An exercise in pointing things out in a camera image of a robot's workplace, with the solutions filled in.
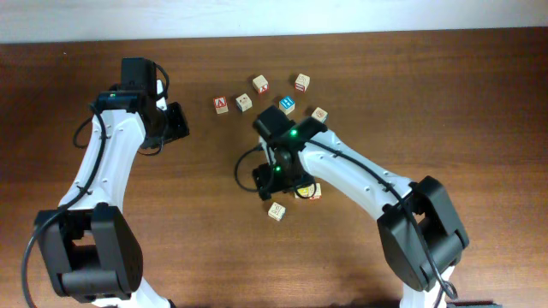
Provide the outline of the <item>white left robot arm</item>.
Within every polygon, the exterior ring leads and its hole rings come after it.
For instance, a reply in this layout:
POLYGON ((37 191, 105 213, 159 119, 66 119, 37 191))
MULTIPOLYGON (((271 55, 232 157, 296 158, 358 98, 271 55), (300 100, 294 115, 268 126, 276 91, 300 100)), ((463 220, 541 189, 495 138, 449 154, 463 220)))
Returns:
POLYGON ((171 307, 144 277, 143 254, 125 220, 123 198, 134 158, 154 156, 189 134, 179 103, 168 103, 164 69, 143 57, 122 59, 121 80, 91 103, 90 140, 77 176, 57 209, 34 222, 21 265, 33 306, 28 261, 38 246, 54 292, 97 307, 171 307))

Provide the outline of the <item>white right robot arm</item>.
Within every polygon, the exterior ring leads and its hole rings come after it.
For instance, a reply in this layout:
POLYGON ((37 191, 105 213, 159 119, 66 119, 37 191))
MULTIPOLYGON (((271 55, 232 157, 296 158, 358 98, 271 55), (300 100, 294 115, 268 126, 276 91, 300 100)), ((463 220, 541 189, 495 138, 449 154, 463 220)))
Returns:
POLYGON ((403 283, 402 307, 445 307, 457 299, 449 278, 469 238, 444 186, 412 181, 345 145, 323 122, 296 123, 275 106, 253 122, 266 163, 253 171, 263 200, 325 181, 376 221, 386 263, 403 283))

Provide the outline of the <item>yellow wooden block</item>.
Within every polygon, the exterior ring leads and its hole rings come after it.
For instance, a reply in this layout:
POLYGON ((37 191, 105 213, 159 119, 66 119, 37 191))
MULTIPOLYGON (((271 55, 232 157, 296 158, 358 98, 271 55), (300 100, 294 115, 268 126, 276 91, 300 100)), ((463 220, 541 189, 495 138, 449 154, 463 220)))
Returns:
POLYGON ((300 187, 295 191, 295 196, 297 198, 309 199, 313 198, 316 195, 316 185, 312 184, 308 187, 300 187))

